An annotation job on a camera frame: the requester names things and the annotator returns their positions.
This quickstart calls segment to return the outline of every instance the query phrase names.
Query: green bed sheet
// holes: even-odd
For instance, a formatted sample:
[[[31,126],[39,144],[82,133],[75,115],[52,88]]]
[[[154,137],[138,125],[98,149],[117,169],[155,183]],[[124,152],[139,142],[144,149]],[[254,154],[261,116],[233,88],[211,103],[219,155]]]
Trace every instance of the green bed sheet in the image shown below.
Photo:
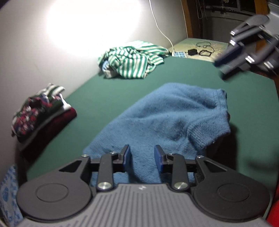
[[[145,79],[104,79],[94,76],[66,101],[77,111],[74,119],[29,168],[28,179],[72,161],[82,154],[111,120],[165,83],[223,88],[231,115],[232,134],[223,141],[217,160],[273,190],[279,164],[279,103],[274,82],[244,72],[228,81],[211,62],[168,57]]]

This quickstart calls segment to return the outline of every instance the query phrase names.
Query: power adapter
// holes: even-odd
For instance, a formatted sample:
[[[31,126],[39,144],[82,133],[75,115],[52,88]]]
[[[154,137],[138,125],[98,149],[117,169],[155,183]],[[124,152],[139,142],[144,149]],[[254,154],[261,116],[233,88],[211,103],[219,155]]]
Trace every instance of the power adapter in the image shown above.
[[[192,55],[197,55],[197,54],[198,54],[198,51],[197,51],[197,49],[191,49],[191,50],[188,50],[188,54],[189,54],[190,56],[192,56]]]

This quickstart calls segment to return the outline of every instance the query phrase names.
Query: white wall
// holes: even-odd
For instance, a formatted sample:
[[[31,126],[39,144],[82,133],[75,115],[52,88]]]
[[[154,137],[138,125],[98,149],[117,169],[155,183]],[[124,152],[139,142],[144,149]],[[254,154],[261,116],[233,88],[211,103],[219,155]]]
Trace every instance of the white wall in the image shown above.
[[[124,12],[112,11],[110,3],[121,1]],[[174,44],[187,37],[181,0],[152,5]],[[98,72],[102,49],[133,40],[170,47],[148,0],[10,0],[0,9],[0,179],[15,162],[10,125],[23,101],[49,82],[69,95]]]

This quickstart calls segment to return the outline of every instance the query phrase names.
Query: black circular pad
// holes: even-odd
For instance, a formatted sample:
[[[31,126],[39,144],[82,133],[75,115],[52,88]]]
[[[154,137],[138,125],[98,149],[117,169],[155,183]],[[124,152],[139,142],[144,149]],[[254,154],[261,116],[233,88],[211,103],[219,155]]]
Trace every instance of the black circular pad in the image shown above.
[[[37,189],[36,196],[48,203],[58,202],[65,199],[69,194],[67,186],[62,184],[45,184]]]
[[[218,188],[218,195],[229,202],[241,202],[250,195],[249,189],[239,184],[225,184]]]
[[[207,172],[193,197],[209,215],[233,222],[263,215],[270,200],[268,190],[261,183],[233,170]]]
[[[83,210],[92,199],[91,189],[82,180],[87,160],[74,162],[69,168],[54,170],[23,184],[17,193],[22,213],[44,222],[69,218]]]

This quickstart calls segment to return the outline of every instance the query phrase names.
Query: gray ribbed plate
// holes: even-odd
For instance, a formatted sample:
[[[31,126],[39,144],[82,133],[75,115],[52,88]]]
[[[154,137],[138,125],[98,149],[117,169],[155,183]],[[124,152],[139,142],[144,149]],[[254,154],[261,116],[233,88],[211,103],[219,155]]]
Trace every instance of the gray ribbed plate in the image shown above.
[[[228,223],[203,214],[186,193],[176,193],[166,184],[119,184],[111,192],[98,193],[86,210],[72,219],[40,223],[24,219],[18,227],[260,227],[262,218]]]

